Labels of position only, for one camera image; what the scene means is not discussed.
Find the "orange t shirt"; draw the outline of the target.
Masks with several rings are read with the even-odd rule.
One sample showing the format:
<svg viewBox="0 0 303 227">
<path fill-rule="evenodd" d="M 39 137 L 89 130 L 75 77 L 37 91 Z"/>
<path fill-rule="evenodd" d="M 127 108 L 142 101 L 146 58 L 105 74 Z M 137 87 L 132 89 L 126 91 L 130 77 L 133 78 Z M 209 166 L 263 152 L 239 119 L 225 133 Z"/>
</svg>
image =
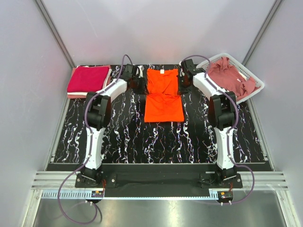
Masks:
<svg viewBox="0 0 303 227">
<path fill-rule="evenodd" d="M 147 80 L 144 121 L 183 122 L 182 100 L 178 94 L 178 69 L 147 69 Z"/>
</svg>

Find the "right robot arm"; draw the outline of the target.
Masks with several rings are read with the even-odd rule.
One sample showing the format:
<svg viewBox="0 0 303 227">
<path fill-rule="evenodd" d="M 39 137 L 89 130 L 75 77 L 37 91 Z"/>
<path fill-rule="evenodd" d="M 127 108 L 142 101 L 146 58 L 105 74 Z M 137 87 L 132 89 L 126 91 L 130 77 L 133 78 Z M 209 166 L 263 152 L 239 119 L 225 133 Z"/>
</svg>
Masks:
<svg viewBox="0 0 303 227">
<path fill-rule="evenodd" d="M 180 88 L 195 86 L 209 101 L 208 120 L 215 131 L 217 143 L 217 168 L 210 183 L 226 187 L 237 176 L 233 155 L 233 131 L 239 119 L 235 94 L 220 88 L 203 71 L 181 70 L 178 85 Z"/>
</svg>

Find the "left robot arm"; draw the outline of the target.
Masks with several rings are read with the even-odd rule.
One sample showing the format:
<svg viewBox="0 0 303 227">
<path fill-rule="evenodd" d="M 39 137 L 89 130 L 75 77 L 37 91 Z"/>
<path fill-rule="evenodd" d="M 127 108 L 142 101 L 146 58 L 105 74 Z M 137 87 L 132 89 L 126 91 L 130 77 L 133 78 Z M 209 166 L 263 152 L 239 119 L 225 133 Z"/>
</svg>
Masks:
<svg viewBox="0 0 303 227">
<path fill-rule="evenodd" d="M 103 181 L 100 153 L 104 132 L 111 120 L 111 103 L 129 89 L 140 95 L 147 94 L 145 79 L 143 77 L 116 79 L 99 92 L 90 92 L 86 96 L 84 110 L 87 132 L 86 155 L 79 171 L 81 180 L 85 179 L 91 187 L 98 187 Z"/>
</svg>

